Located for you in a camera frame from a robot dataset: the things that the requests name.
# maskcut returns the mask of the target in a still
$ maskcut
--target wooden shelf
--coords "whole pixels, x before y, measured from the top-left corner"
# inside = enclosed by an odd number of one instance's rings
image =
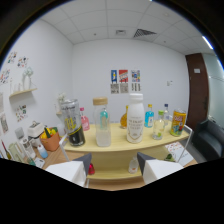
[[[35,89],[28,89],[28,90],[24,90],[24,91],[18,91],[18,92],[15,92],[15,93],[11,94],[9,96],[9,98],[12,97],[12,96],[15,96],[15,95],[19,95],[19,94],[26,93],[26,92],[31,92],[31,91],[34,91],[34,90],[37,90],[37,88],[35,88]]]
[[[140,143],[133,144],[127,141],[127,130],[122,129],[120,124],[111,125],[111,145],[109,147],[99,147],[96,144],[96,129],[95,125],[91,124],[88,131],[84,131],[86,143],[80,147],[71,146],[67,142],[64,149],[67,153],[87,153],[92,154],[93,166],[95,168],[94,175],[88,175],[91,180],[128,180],[132,178],[141,177],[140,168],[135,174],[128,172],[129,162],[136,156],[137,152],[142,152],[146,155],[152,156],[159,160],[164,160],[169,154],[165,145],[189,137],[185,131],[182,132],[180,137],[171,135],[170,128],[171,122],[165,128],[163,139],[155,140],[152,138],[153,128],[144,127],[143,139]]]
[[[166,144],[171,144],[173,142],[178,142],[180,140],[188,138],[189,134],[185,131],[182,132],[180,137],[175,137],[170,134],[171,122],[165,128],[163,139],[155,140],[152,138],[153,128],[144,127],[143,138],[140,143],[133,144],[127,141],[127,129],[122,129],[120,124],[112,123],[111,126],[111,145],[109,147],[99,147],[96,144],[96,128],[94,124],[90,124],[90,129],[84,131],[86,143],[82,146],[75,147],[71,146],[69,142],[64,146],[65,150],[74,152],[120,152],[120,151],[130,151],[138,149],[146,149],[149,147],[158,147]]]

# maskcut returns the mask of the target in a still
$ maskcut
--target blue bottle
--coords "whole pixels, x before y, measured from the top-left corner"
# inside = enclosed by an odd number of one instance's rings
[[[152,111],[152,104],[148,104],[148,111],[145,113],[145,127],[153,127],[154,112]]]

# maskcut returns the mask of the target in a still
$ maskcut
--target chair backrest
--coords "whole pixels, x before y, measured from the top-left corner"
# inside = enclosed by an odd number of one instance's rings
[[[214,122],[208,120],[208,126],[206,129],[211,135],[213,135],[224,147],[224,130]]]

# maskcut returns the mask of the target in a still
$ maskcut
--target yellow bottle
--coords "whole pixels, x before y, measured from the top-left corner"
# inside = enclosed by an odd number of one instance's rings
[[[126,113],[121,117],[120,120],[121,128],[127,128],[127,113],[128,113],[128,106],[126,106]]]

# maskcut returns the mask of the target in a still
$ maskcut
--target ceiling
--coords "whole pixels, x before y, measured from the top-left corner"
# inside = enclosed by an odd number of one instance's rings
[[[70,1],[40,19],[54,26],[73,44],[122,38],[163,45],[184,55],[215,55],[190,22],[173,10],[149,0]],[[153,34],[134,37],[138,29]]]

